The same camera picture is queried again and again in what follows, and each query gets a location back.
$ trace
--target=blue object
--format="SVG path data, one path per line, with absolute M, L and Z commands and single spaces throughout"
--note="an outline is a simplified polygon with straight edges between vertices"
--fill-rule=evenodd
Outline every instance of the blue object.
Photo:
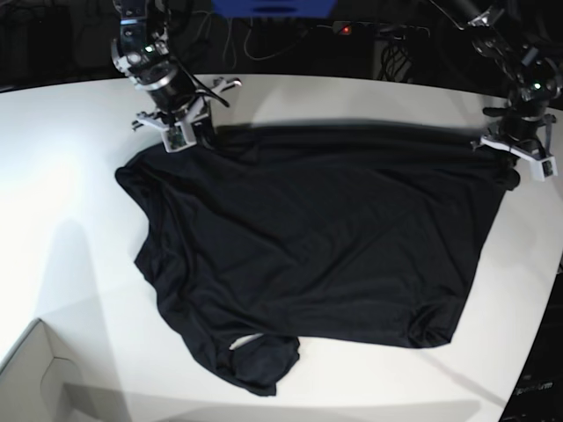
M 336 0 L 213 0 L 226 18 L 326 18 Z

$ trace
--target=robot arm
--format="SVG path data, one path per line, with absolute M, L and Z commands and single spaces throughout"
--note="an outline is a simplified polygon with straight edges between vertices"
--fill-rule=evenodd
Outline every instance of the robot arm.
M 146 125 L 160 131 L 168 152 L 208 144 L 213 135 L 208 102 L 228 105 L 219 94 L 241 83 L 220 78 L 208 88 L 185 69 L 170 51 L 167 0 L 160 9 L 155 1 L 121 0 L 120 39 L 112 46 L 116 68 L 156 105 L 155 112 L 137 115 L 134 128 Z M 474 148 L 488 146 L 524 159 L 538 180 L 557 175 L 549 150 L 555 119 L 545 111 L 563 88 L 559 68 L 527 42 L 501 5 L 491 5 L 491 0 L 429 1 L 459 29 L 472 32 L 476 50 L 495 60 L 512 85 L 505 108 L 484 109 L 498 120 Z M 537 137 L 543 126 L 545 145 Z
M 168 152 L 178 152 L 212 136 L 208 102 L 226 101 L 219 94 L 240 85 L 222 78 L 208 88 L 171 54 L 168 42 L 169 11 L 152 0 L 121 0 L 120 38 L 112 44 L 113 64 L 137 90 L 155 103 L 153 113 L 141 112 L 133 128 L 158 130 Z

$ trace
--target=black cloth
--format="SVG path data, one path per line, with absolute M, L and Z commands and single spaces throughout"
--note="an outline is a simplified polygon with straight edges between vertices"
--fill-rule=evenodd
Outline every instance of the black cloth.
M 150 222 L 136 264 L 195 360 L 257 395 L 299 359 L 297 336 L 447 344 L 506 191 L 470 140 L 262 128 L 146 149 L 116 173 Z

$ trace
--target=metal mount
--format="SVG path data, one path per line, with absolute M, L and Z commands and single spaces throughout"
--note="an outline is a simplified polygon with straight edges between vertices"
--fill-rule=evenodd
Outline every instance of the metal mount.
M 210 88 L 215 94 L 220 95 L 229 89 L 242 86 L 239 79 L 224 79 L 222 77 L 214 81 L 214 86 Z M 205 94 L 204 90 L 198 90 L 196 94 Z M 166 124 L 162 121 L 163 111 L 156 109 L 153 113 L 140 112 L 137 120 L 132 123 L 133 130 L 139 127 L 148 126 L 156 129 L 162 136 L 162 141 L 167 152 L 180 152 L 197 145 L 198 136 L 194 131 L 194 124 L 202 120 L 210 120 L 209 101 L 211 97 L 199 96 L 195 101 L 187 105 L 183 110 L 176 112 L 175 121 Z
M 473 148 L 487 146 L 500 151 L 506 151 L 517 156 L 530 164 L 532 177 L 540 182 L 546 181 L 551 176 L 558 176 L 557 162 L 552 155 L 550 147 L 552 144 L 552 125 L 557 120 L 552 114 L 544 116 L 545 125 L 545 145 L 544 150 L 534 149 L 528 151 L 518 147 L 518 145 L 506 143 L 499 139 L 498 135 L 482 135 L 479 141 L 473 143 Z

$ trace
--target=white table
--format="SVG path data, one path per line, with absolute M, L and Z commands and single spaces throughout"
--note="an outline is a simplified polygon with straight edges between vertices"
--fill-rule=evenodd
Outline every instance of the white table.
M 241 91 L 226 94 L 231 109 L 215 108 L 216 124 L 383 120 L 481 127 L 480 110 L 490 102 L 353 79 L 247 76 L 243 82 Z M 0 95 L 0 357 L 32 317 L 41 317 L 56 333 L 50 338 L 55 356 L 76 362 L 92 394 L 111 397 L 107 414 L 126 404 L 135 422 L 498 420 L 563 251 L 563 178 L 533 182 L 520 165 L 522 183 L 501 205 L 450 345 L 414 351 L 303 338 L 301 360 L 279 382 L 278 396 L 259 398 L 192 360 L 133 264 L 147 220 L 113 173 L 158 142 L 149 129 L 130 130 L 135 113 L 151 108 L 127 80 Z M 559 124 L 554 153 L 561 165 L 562 139 Z

